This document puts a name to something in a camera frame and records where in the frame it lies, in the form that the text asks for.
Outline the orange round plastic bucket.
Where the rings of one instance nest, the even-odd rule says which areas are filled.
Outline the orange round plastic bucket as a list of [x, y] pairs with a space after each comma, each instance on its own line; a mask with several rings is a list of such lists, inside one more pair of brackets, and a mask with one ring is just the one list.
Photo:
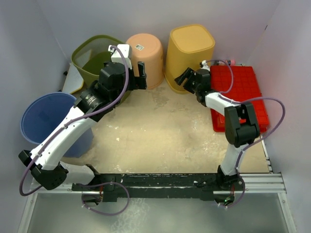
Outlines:
[[138, 62], [145, 64], [148, 89], [159, 86], [163, 75], [163, 47], [160, 40], [149, 33], [139, 33], [126, 41], [132, 48], [131, 62], [134, 75], [138, 76]]

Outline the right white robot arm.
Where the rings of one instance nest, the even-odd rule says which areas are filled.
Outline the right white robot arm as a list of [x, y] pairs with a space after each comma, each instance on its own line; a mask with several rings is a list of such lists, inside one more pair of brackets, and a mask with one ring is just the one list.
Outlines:
[[211, 88], [211, 74], [208, 69], [197, 71], [187, 68], [174, 80], [186, 91], [195, 94], [204, 107], [225, 117], [225, 137], [228, 147], [216, 174], [216, 184], [227, 190], [240, 181], [241, 161], [248, 146], [259, 137], [259, 124], [252, 103], [238, 103]]

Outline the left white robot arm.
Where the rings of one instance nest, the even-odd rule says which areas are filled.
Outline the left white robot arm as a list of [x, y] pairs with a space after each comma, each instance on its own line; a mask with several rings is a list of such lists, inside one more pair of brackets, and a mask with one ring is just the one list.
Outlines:
[[36, 148], [19, 154], [41, 187], [53, 190], [63, 183], [80, 183], [88, 190], [99, 187], [99, 173], [93, 166], [69, 165], [61, 159], [86, 131], [120, 103], [126, 91], [146, 89], [143, 62], [138, 62], [138, 71], [136, 77], [122, 63], [105, 62], [98, 80], [82, 92], [55, 130]]

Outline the red plastic tray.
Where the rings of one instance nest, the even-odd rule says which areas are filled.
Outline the red plastic tray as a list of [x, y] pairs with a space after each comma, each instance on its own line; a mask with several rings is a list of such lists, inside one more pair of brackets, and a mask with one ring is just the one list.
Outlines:
[[[235, 101], [244, 101], [261, 96], [261, 91], [257, 82], [254, 70], [250, 66], [233, 66], [232, 68], [234, 83], [229, 93], [224, 96], [234, 99]], [[211, 87], [217, 91], [226, 91], [231, 85], [231, 73], [228, 67], [212, 66]], [[257, 100], [253, 102], [256, 116], [261, 133], [267, 131], [270, 125], [268, 114], [264, 102]], [[217, 133], [225, 131], [225, 117], [215, 110], [211, 110], [211, 119], [213, 129]]]

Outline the yellow mesh plastic basket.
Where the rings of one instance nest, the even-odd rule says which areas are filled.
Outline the yellow mesh plastic basket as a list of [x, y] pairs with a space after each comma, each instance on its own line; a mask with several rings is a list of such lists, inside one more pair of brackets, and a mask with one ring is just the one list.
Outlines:
[[186, 94], [186, 90], [176, 84], [187, 68], [197, 70], [199, 63], [213, 56], [215, 40], [211, 33], [200, 24], [191, 24], [172, 29], [170, 32], [164, 76], [171, 90]]

